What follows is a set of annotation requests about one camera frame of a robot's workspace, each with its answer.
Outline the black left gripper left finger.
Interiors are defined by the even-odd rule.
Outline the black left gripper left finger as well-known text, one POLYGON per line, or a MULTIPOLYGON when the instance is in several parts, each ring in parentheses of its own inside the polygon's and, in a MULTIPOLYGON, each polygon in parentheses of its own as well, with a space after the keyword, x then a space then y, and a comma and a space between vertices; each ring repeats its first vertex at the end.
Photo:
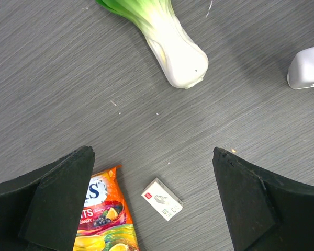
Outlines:
POLYGON ((81 146, 0 183, 0 250, 72 250, 94 163, 81 146))

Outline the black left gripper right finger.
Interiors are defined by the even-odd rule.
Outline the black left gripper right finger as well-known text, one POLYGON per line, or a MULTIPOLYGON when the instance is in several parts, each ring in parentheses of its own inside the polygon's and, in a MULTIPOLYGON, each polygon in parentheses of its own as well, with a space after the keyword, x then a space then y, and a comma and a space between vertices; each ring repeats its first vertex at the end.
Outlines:
POLYGON ((234 250, 314 250, 314 186, 219 147, 212 164, 234 250))

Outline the staples box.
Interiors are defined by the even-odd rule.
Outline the staples box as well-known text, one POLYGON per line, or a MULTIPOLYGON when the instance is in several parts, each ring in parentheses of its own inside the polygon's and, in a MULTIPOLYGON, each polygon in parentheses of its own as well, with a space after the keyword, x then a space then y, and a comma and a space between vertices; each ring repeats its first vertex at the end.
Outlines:
POLYGON ((145 188, 141 196, 167 221, 183 209, 183 202, 158 178, 145 188))

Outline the white stapler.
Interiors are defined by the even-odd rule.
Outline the white stapler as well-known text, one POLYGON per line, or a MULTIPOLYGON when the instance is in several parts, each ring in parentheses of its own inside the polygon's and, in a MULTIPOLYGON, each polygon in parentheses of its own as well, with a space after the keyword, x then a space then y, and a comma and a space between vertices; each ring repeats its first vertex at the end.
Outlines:
POLYGON ((314 47, 295 55, 288 69, 287 82, 292 89, 314 87, 314 47))

